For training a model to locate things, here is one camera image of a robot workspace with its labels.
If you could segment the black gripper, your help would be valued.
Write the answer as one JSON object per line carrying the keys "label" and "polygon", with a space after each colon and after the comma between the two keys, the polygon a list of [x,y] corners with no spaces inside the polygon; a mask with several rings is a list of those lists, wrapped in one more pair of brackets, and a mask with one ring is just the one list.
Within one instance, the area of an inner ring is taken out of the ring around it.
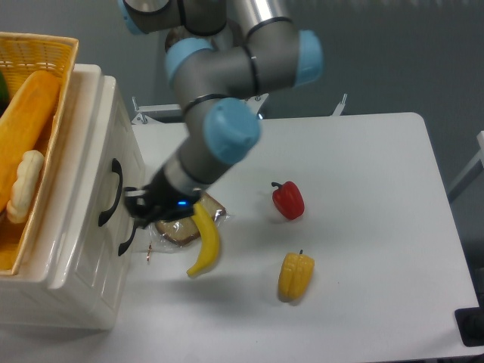
{"label": "black gripper", "polygon": [[165,164],[144,188],[125,187],[123,201],[135,228],[145,229],[153,222],[191,217],[202,191],[203,183],[181,164]]}

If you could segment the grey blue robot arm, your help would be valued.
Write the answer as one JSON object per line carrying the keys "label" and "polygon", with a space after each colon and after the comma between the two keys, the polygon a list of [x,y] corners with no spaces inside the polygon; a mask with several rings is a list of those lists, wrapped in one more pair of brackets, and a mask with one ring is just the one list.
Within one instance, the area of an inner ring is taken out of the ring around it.
{"label": "grey blue robot arm", "polygon": [[247,99],[314,82],[323,71],[317,35],[300,30],[282,1],[235,1],[239,45],[216,47],[228,28],[225,1],[121,1],[126,26],[149,34],[183,27],[188,36],[166,53],[166,75],[188,136],[125,205],[135,228],[189,217],[201,194],[239,163],[260,136]]}

